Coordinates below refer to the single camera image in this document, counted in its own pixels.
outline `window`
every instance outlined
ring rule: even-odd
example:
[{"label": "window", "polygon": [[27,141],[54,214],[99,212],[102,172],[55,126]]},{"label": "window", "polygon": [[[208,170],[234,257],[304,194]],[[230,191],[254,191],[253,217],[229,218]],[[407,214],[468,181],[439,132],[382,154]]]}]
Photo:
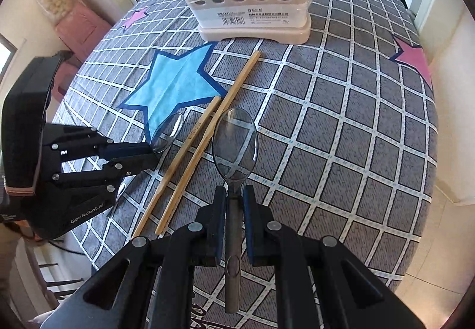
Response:
[{"label": "window", "polygon": [[0,82],[17,49],[0,34]]}]

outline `chopstick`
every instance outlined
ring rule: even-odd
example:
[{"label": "chopstick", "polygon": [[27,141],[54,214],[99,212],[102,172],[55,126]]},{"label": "chopstick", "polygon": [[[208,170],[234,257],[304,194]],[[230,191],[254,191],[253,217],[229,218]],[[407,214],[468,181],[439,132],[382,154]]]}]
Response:
[{"label": "chopstick", "polygon": [[211,101],[211,103],[206,108],[206,111],[203,112],[203,114],[199,117],[198,121],[196,122],[193,129],[190,131],[185,142],[181,145],[172,163],[170,163],[170,166],[168,167],[167,172],[165,172],[165,175],[163,176],[162,181],[160,182],[157,189],[155,190],[155,194],[153,195],[153,198],[151,199],[149,205],[147,206],[145,213],[142,215],[142,219],[140,220],[139,224],[135,228],[134,235],[132,236],[132,238],[136,238],[137,236],[141,234],[151,212],[155,208],[155,205],[157,204],[160,197],[163,195],[163,192],[167,188],[167,185],[172,179],[173,174],[177,170],[178,166],[180,165],[180,162],[185,157],[188,151],[188,148],[191,146],[191,144],[193,143],[193,140],[196,138],[196,135],[198,135],[201,128],[203,128],[206,120],[213,113],[214,109],[216,108],[216,106],[219,104],[220,101],[221,101],[221,97],[215,96],[215,98]]},{"label": "chopstick", "polygon": [[210,125],[208,125],[208,127],[206,128],[206,131],[203,135],[203,138],[201,139],[200,144],[198,145],[198,148],[196,148],[196,151],[193,154],[193,157],[191,158],[191,160],[189,161],[189,164],[185,172],[183,173],[183,176],[181,177],[180,182],[178,182],[178,185],[172,197],[168,201],[168,205],[165,211],[163,212],[163,215],[160,219],[160,223],[158,224],[157,229],[155,230],[155,233],[157,235],[163,234],[168,224],[172,220],[172,217],[175,214],[178,204],[180,203],[181,196],[185,192],[186,186],[188,185],[193,173],[195,172],[196,166],[198,165],[201,159],[201,155],[205,151],[206,147],[208,146],[208,143],[210,142],[213,136],[214,128],[216,126],[216,123],[219,120],[219,117],[231,105],[232,100],[234,100],[234,98],[238,94],[239,88],[241,88],[242,84],[244,83],[244,80],[249,75],[249,72],[251,72],[252,67],[257,62],[257,59],[260,57],[260,55],[261,55],[261,52],[256,51],[249,58],[248,62],[242,68],[242,71],[239,73],[239,76],[236,78],[236,81],[234,81],[234,84],[231,86],[231,88],[227,92],[227,95],[222,101],[218,110],[216,111],[216,114],[213,116],[213,119],[211,120]]}]

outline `barcode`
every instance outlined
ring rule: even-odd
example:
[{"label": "barcode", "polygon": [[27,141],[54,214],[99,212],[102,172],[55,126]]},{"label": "barcode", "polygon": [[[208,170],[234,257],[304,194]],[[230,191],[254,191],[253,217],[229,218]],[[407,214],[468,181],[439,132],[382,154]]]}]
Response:
[{"label": "barcode", "polygon": [[224,25],[244,25],[244,17],[222,17]]}]

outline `blue star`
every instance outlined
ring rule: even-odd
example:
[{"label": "blue star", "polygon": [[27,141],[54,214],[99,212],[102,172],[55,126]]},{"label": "blue star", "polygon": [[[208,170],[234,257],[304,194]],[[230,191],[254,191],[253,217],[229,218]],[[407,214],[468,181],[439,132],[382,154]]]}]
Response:
[{"label": "blue star", "polygon": [[155,52],[145,82],[119,105],[143,112],[147,142],[179,108],[208,103],[215,96],[226,95],[226,90],[204,70],[215,45],[207,43],[179,56]]}]

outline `gray plaid tablecloth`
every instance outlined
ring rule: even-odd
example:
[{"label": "gray plaid tablecloth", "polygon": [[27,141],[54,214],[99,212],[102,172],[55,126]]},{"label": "gray plaid tablecloth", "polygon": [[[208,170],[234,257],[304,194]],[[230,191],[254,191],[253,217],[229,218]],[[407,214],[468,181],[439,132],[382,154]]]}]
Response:
[{"label": "gray plaid tablecloth", "polygon": [[[203,43],[184,0],[141,0],[134,10],[145,7],[147,17],[124,29],[129,12],[97,46],[67,91],[57,122],[97,127],[116,142],[143,140],[143,114],[117,105],[146,78],[156,49],[179,55]],[[228,89],[251,53],[262,52],[232,103],[256,119],[259,131],[260,155],[248,183],[276,220],[306,236],[339,237],[395,290],[420,240],[436,171],[431,89],[415,70],[389,60],[397,52],[391,34],[418,44],[417,32],[399,0],[313,0],[309,11],[312,32],[305,45],[221,41],[206,70]],[[186,109],[178,140],[155,171],[141,173],[129,185],[113,219],[100,214],[74,230],[94,267],[130,239],[205,107]],[[148,220],[144,235],[149,238],[155,238],[193,151]],[[191,222],[222,184],[209,152],[208,147],[168,233]],[[98,169],[101,163],[82,159],[65,164],[64,170]],[[273,272],[252,268],[243,258],[237,314],[224,313],[224,263],[197,268],[194,317],[201,323],[276,327]]]}]

